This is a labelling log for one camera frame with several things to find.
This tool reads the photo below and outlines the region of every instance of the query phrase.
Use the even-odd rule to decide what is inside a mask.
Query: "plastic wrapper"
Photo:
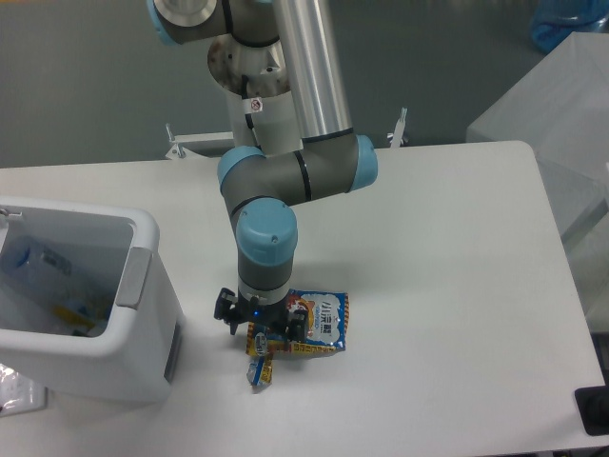
[[[255,357],[249,364],[247,380],[253,387],[266,387],[270,385],[273,376],[273,356]]]
[[[346,348],[349,320],[349,299],[346,293],[291,290],[287,307],[290,312],[307,311],[309,331],[306,341],[288,342],[284,336],[273,333],[264,326],[249,323],[246,353],[253,359],[247,380],[254,387],[270,384],[272,356],[275,353],[314,356]]]

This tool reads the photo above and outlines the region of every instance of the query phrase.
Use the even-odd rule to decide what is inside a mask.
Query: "silver metal tube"
[[[303,139],[350,129],[328,0],[273,5]]]

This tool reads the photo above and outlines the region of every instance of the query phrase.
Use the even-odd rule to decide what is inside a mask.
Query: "black object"
[[[591,436],[609,435],[609,387],[583,387],[575,391],[583,427]]]
[[[230,326],[231,335],[236,333],[239,324],[245,322],[267,327],[289,341],[303,343],[308,334],[308,311],[297,310],[290,313],[287,310],[287,295],[277,303],[261,305],[257,297],[247,300],[241,293],[237,297],[232,290],[222,288],[216,300],[213,317],[225,321]]]

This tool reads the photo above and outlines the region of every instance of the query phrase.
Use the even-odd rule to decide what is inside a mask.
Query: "light blue joint cap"
[[[277,267],[294,256],[298,244],[296,215],[276,198],[259,198],[244,206],[236,230],[239,250],[262,267]]]
[[[353,185],[349,191],[370,186],[377,180],[377,176],[379,175],[379,161],[370,138],[364,135],[356,136],[360,147],[360,154],[358,157],[358,167],[355,170]]]
[[[159,35],[161,42],[167,46],[177,45],[178,43],[173,41],[173,39],[168,35],[167,31],[163,27],[163,24],[161,24],[159,16],[156,15],[156,8],[154,8],[154,0],[147,0],[146,4],[148,6],[148,14],[150,15],[150,21],[152,21],[152,25],[154,26],[157,35]]]
[[[218,182],[220,183],[220,188],[222,187],[222,183],[225,181],[228,172],[231,171],[235,165],[247,157],[253,157],[254,155],[262,155],[265,157],[261,150],[254,148],[253,146],[238,146],[237,148],[233,148],[226,152],[218,164]]]

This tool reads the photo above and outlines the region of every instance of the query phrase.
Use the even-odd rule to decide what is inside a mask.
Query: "gray floor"
[[[354,127],[384,146],[465,128],[543,57],[535,0],[332,0]],[[0,167],[152,160],[174,133],[228,130],[208,43],[164,47],[144,0],[0,3]]]

